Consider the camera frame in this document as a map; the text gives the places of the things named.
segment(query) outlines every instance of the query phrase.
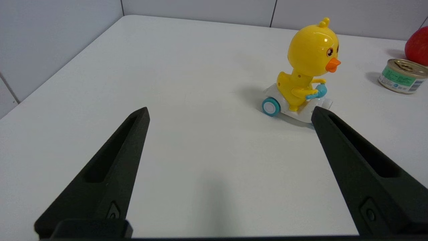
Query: table surface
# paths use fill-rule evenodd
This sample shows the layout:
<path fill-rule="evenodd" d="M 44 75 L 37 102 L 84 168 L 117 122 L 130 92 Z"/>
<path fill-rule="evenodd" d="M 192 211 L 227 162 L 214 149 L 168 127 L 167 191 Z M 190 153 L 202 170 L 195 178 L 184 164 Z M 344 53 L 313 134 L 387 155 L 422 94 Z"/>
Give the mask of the table surface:
<path fill-rule="evenodd" d="M 0 239 L 37 239 L 35 220 L 144 106 L 134 237 L 357 234 L 315 131 L 260 110 L 263 89 L 291 71 L 295 33 L 121 18 L 0 120 Z M 405 42 L 339 40 L 331 111 L 428 186 L 428 84 L 403 95 L 377 83 Z"/>

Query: pull tab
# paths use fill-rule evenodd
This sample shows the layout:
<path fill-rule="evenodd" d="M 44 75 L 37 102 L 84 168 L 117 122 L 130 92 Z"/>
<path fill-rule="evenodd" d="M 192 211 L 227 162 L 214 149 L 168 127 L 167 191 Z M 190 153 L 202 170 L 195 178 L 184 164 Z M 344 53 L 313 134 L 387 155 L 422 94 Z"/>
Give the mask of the pull tab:
<path fill-rule="evenodd" d="M 401 64 L 400 61 L 394 61 L 394 63 L 402 70 L 413 71 L 412 67 L 408 66 L 407 64 Z"/>

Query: green label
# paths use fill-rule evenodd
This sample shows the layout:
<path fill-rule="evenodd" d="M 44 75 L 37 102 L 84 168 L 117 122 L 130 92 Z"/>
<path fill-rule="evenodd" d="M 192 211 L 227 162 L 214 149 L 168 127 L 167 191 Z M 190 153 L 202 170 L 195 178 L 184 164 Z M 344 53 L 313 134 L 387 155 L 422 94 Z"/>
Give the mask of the green label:
<path fill-rule="evenodd" d="M 411 86 L 413 82 L 415 82 L 416 80 L 416 78 L 405 76 L 403 74 L 395 72 L 388 66 L 385 67 L 382 74 L 390 81 L 395 82 L 397 84 L 404 85 L 404 86 Z"/>

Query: duck arm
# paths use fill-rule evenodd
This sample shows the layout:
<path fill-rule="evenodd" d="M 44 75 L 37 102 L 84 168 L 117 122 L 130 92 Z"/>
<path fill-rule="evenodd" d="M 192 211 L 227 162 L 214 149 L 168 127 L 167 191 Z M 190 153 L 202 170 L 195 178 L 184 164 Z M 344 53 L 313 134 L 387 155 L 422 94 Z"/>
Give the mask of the duck arm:
<path fill-rule="evenodd" d="M 325 84 L 327 83 L 327 81 L 324 78 L 314 78 L 312 79 L 311 84 L 314 84 L 314 83 Z"/>
<path fill-rule="evenodd" d="M 291 93 L 299 98 L 305 99 L 307 95 L 314 95 L 318 90 L 302 90 L 300 88 L 293 88 Z"/>

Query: can lid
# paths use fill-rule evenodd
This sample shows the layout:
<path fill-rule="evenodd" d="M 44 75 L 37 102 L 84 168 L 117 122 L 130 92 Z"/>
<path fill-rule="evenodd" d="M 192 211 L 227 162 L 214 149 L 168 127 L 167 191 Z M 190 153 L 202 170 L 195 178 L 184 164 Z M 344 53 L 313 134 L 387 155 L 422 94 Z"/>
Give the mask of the can lid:
<path fill-rule="evenodd" d="M 409 60 L 390 59 L 388 60 L 388 66 L 407 76 L 428 78 L 428 69 L 425 66 Z"/>

